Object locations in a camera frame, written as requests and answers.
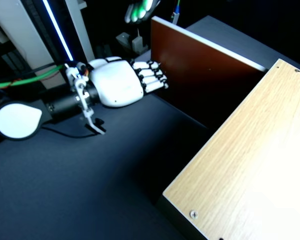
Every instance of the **blue light strip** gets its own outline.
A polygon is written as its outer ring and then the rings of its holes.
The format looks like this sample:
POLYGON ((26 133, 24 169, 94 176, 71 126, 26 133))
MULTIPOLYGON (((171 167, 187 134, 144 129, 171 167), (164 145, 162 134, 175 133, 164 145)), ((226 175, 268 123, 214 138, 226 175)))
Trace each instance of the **blue light strip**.
POLYGON ((45 6, 45 8, 46 8, 46 10, 47 10, 47 12, 48 12, 48 14, 49 14, 49 16, 50 16, 50 19, 51 19, 51 21, 52 21, 52 23, 53 23, 53 26, 54 26, 56 32, 58 33, 58 36, 59 36, 59 38, 60 38, 60 40, 61 40, 61 42, 62 42, 62 45, 63 45, 63 47, 64 47, 64 50, 66 51, 66 54, 68 55, 69 60, 70 60, 70 61, 73 61, 74 58, 72 57, 72 55, 71 55, 71 53, 70 53, 70 50, 69 50, 69 48, 68 48, 68 46, 67 46, 67 44, 66 44, 66 41, 65 41, 65 39, 64 39, 64 36, 62 35, 62 33, 61 33, 61 31, 60 31, 60 28, 59 28, 59 26, 58 26, 58 24, 57 24, 57 21, 56 21, 56 19, 55 19, 55 16, 54 16, 54 14, 53 14, 52 11, 51 11, 51 8, 50 8, 50 5, 49 5, 49 3, 48 3, 48 0, 42 0, 42 1, 43 1, 44 6, 45 6))

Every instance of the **green cable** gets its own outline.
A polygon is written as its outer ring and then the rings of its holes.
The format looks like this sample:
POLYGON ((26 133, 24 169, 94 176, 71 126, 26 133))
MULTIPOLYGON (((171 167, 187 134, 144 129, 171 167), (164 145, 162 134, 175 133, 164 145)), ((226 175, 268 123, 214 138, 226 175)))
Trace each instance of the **green cable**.
POLYGON ((54 72, 56 71, 59 71, 60 69, 62 69, 64 66, 63 65, 59 65, 39 76, 35 76, 35 77, 32 77, 32 78, 28 78, 28 79, 24 79, 24 80, 20 80, 20 81, 15 81, 11 84, 11 82, 2 82, 0 83, 0 88, 4 88, 4 87, 8 87, 8 86, 18 86, 18 85, 23 85, 23 84, 30 84, 30 83, 33 83, 33 82, 36 82, 36 81, 39 81, 41 79, 44 79, 46 77, 48 77, 49 75, 53 74, 54 72))

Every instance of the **robotic hand with green light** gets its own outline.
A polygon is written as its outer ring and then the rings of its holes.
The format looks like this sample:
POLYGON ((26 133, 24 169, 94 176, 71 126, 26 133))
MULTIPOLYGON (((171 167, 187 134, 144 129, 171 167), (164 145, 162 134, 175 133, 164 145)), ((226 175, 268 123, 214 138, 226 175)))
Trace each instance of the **robotic hand with green light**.
POLYGON ((140 0, 130 4, 124 17, 125 22, 138 24, 147 20, 159 3, 160 0, 140 0))

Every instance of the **robotic hand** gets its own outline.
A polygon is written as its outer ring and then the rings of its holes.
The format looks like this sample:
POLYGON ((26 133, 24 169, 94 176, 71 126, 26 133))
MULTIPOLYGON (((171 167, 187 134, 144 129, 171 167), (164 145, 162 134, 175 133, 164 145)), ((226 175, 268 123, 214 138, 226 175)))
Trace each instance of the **robotic hand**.
POLYGON ((93 123, 91 105, 124 107, 152 91, 168 88, 167 77, 155 61, 129 63, 120 57, 108 57, 95 59, 88 66, 80 62, 76 67, 66 67, 70 85, 66 95, 52 101, 8 102, 0 107, 2 136, 12 140, 30 138, 42 124, 62 116, 70 117, 69 113, 80 109, 86 118, 86 127, 95 134, 105 134, 102 127, 93 123))

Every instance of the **black table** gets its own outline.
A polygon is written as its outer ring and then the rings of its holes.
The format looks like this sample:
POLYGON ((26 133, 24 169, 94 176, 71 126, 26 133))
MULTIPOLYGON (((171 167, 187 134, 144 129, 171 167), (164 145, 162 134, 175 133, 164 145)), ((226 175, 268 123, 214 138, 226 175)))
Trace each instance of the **black table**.
MULTIPOLYGON (((0 143, 0 240, 183 239, 154 203, 209 131, 154 95, 94 110, 106 135, 0 143)), ((50 127, 89 134, 81 118, 50 127)))

